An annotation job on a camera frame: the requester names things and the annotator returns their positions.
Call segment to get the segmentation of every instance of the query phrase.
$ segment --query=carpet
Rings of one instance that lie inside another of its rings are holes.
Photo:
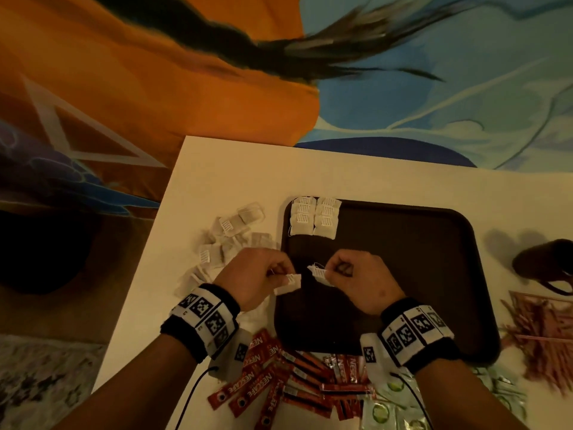
[[[105,345],[0,335],[0,430],[48,430],[89,395]]]

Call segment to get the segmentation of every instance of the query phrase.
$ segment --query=table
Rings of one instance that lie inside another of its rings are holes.
[[[522,248],[555,238],[573,239],[572,174],[524,174],[436,165],[405,160],[313,151],[266,144],[187,137],[130,291],[121,311],[95,389],[117,373],[158,334],[178,298],[178,280],[198,262],[195,252],[216,216],[258,201],[267,218],[257,231],[281,235],[288,202],[298,195],[451,208],[473,226],[499,325],[510,323],[500,299],[509,290],[551,294],[536,282],[524,283],[507,267]],[[499,362],[521,374],[521,352],[510,348]],[[176,408],[173,429],[197,368]],[[521,380],[528,392],[532,429],[569,429],[573,397],[564,400],[542,383]],[[213,412],[206,397],[217,387],[206,377],[192,398],[182,429],[251,429],[264,396],[239,419],[227,407]],[[358,419],[339,422],[281,405],[274,430],[358,428]]]

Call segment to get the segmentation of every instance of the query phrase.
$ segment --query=white triangle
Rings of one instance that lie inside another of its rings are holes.
[[[128,142],[115,131],[109,129],[105,125],[86,115],[82,111],[78,110],[68,102],[62,100],[59,96],[56,96],[46,88],[40,86],[38,83],[27,79],[24,77],[24,84],[32,99],[40,122],[44,126],[47,137],[50,143],[56,151],[66,154],[69,158],[77,160],[90,160],[97,162],[107,162],[107,163],[122,163],[124,165],[145,165],[149,167],[167,167],[161,162],[157,161],[147,152],[142,151],[136,145]],[[107,153],[96,153],[96,152],[82,152],[72,150],[66,133],[62,128],[60,123],[60,117],[56,113],[56,107],[67,111],[71,115],[89,125],[97,132],[100,132],[106,137],[116,142],[121,147],[126,150],[133,152],[136,157],[130,155],[114,155]]]

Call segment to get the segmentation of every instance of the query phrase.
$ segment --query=black mug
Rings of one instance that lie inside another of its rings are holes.
[[[561,296],[573,296],[573,241],[556,239],[520,252],[512,262],[521,277],[533,279]],[[549,282],[563,280],[571,291],[554,287]]]

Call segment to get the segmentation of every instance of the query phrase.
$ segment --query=tray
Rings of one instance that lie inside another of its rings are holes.
[[[455,333],[465,361],[496,361],[500,337],[469,221],[449,209],[341,200],[334,240],[289,237],[290,204],[286,207],[281,250],[303,276],[300,290],[277,297],[275,329],[283,344],[360,355],[360,335],[381,328],[378,317],[315,281],[306,268],[313,262],[326,265],[345,248],[379,255],[406,295],[436,309]]]

